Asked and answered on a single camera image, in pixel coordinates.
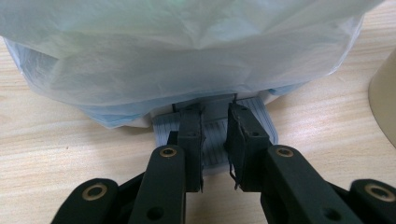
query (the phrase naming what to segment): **wood grain surface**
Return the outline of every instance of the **wood grain surface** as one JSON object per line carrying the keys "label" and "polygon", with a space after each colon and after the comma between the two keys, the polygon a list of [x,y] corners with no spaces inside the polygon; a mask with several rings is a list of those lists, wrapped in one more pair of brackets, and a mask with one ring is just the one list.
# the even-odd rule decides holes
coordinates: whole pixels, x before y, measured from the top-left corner
{"label": "wood grain surface", "polygon": [[[396,149],[375,122],[368,86],[396,47],[396,1],[369,12],[338,71],[268,105],[279,143],[299,149],[328,181],[396,187]],[[108,130],[78,109],[31,92],[0,41],[0,223],[50,223],[80,183],[119,184],[146,169],[152,129]],[[265,223],[259,193],[233,190],[228,174],[188,194],[187,223]]]}

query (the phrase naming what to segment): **white plastic bag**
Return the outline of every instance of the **white plastic bag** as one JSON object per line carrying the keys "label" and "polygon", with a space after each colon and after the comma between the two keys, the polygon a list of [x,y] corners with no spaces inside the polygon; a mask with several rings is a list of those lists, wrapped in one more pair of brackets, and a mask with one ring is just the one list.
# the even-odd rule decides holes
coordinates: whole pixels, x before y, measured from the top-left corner
{"label": "white plastic bag", "polygon": [[0,35],[32,90],[117,127],[163,105],[329,75],[379,3],[1,1]]}

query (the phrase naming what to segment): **wooden table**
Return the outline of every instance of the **wooden table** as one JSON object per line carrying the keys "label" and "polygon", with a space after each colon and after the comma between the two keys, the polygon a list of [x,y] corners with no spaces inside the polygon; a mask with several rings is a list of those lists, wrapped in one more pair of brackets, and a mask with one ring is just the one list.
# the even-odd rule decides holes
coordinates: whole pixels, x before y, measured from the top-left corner
{"label": "wooden table", "polygon": [[[396,186],[396,149],[372,115],[367,90],[396,46],[396,1],[365,17],[339,70],[268,105],[279,143],[298,148],[328,181],[358,178]],[[0,41],[0,223],[49,223],[80,183],[122,184],[146,169],[152,129],[108,130],[79,110],[29,90]],[[188,194],[187,223],[263,223],[259,193],[233,190],[228,174]]]}

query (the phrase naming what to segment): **bolt hole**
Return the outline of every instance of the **bolt hole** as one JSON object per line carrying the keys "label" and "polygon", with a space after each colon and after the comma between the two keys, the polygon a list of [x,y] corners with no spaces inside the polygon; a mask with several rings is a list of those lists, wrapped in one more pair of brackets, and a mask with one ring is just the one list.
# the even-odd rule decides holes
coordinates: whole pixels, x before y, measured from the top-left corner
{"label": "bolt hole", "polygon": [[322,213],[323,213],[323,216],[325,216],[326,218],[328,218],[330,220],[333,220],[333,221],[341,220],[341,215],[334,209],[322,208]]}
{"label": "bolt hole", "polygon": [[163,151],[163,154],[165,154],[165,155],[171,155],[172,153],[174,153],[174,150],[169,149],[169,148]]}
{"label": "bolt hole", "polygon": [[383,202],[393,203],[396,201],[396,196],[394,193],[392,193],[390,190],[385,189],[385,188],[378,186],[376,184],[368,184],[364,187],[364,189],[371,196],[373,196]]}
{"label": "bolt hole", "polygon": [[163,209],[161,207],[153,207],[148,210],[148,219],[151,221],[158,220],[163,217]]}
{"label": "bolt hole", "polygon": [[282,157],[292,157],[294,155],[293,151],[288,148],[278,148],[276,154]]}
{"label": "bolt hole", "polygon": [[84,189],[82,192],[82,198],[86,201],[94,201],[105,196],[106,192],[106,185],[97,183]]}
{"label": "bolt hole", "polygon": [[173,148],[167,147],[160,151],[162,157],[173,157],[177,154],[177,151]]}
{"label": "bolt hole", "polygon": [[90,189],[90,190],[88,191],[88,196],[97,196],[97,195],[99,195],[100,193],[102,193],[102,191],[103,191],[102,188],[95,187],[95,188]]}

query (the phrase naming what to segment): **beige object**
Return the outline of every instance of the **beige object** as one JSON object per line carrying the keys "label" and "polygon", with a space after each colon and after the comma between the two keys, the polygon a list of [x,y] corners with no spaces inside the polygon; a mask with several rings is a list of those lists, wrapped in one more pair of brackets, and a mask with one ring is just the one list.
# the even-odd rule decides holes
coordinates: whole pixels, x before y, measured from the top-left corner
{"label": "beige object", "polygon": [[376,122],[396,147],[396,49],[373,77],[369,100]]}

